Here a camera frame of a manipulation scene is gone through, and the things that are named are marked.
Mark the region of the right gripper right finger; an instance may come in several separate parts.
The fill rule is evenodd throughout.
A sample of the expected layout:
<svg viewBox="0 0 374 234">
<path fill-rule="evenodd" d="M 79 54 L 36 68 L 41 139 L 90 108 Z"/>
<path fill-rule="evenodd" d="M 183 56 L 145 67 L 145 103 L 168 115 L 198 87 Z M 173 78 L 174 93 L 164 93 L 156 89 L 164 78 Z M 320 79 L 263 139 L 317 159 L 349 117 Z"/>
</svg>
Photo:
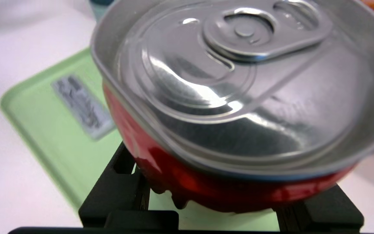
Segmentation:
<svg viewBox="0 0 374 234">
<path fill-rule="evenodd" d="M 274 212 L 281 232 L 359 232 L 365 224 L 364 215 L 339 185 Z"/>
</svg>

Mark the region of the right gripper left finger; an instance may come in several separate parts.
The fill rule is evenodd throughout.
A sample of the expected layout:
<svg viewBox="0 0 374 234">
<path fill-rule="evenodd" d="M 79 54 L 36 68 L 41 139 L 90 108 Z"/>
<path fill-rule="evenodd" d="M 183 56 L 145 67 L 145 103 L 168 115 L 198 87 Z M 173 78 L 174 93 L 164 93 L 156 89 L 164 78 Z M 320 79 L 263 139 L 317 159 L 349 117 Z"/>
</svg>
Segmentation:
<svg viewBox="0 0 374 234">
<path fill-rule="evenodd" d="M 84 228 L 178 228 L 175 211 L 148 210 L 150 186 L 121 143 L 78 210 Z"/>
</svg>

